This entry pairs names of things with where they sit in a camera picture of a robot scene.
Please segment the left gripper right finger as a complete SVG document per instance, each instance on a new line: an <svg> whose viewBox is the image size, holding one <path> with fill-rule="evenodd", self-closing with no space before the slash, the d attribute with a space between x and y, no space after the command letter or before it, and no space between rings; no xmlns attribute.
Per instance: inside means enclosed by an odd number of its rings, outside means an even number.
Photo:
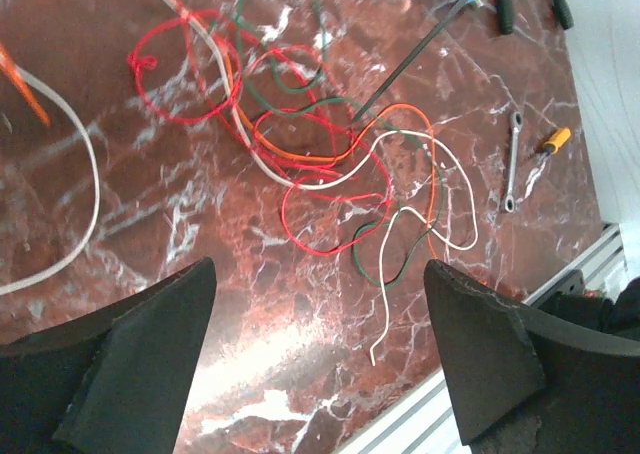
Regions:
<svg viewBox="0 0 640 454"><path fill-rule="evenodd" d="M505 297L441 261L424 285L461 442L475 453L635 453L639 340Z"/></svg>

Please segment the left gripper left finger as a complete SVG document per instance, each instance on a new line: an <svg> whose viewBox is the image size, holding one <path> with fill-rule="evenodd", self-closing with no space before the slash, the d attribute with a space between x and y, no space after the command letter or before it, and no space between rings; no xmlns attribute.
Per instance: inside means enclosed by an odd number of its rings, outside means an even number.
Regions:
<svg viewBox="0 0 640 454"><path fill-rule="evenodd" d="M205 257L135 295L2 345L2 452L172 452L216 287Z"/></svg>

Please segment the black zip tie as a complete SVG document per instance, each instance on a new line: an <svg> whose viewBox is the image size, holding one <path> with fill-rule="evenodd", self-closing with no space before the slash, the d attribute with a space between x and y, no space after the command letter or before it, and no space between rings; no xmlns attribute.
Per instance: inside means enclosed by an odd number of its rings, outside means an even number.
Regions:
<svg viewBox="0 0 640 454"><path fill-rule="evenodd" d="M468 5L469 0L457 0L447 14L423 37L420 42L409 52L401 63L389 74L382 84L371 94L363 106L354 114L354 122L360 120L366 111L382 96L399 75L413 62L423 49L442 32L456 17L456 15Z"/></svg>

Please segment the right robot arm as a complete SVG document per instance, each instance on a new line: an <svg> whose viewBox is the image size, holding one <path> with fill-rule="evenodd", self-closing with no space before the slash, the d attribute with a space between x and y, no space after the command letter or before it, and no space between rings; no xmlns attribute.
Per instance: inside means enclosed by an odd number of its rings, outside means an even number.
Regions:
<svg viewBox="0 0 640 454"><path fill-rule="evenodd" d="M613 301L587 294L582 272L571 270L535 306L588 329L639 340L639 278L633 279Z"/></svg>

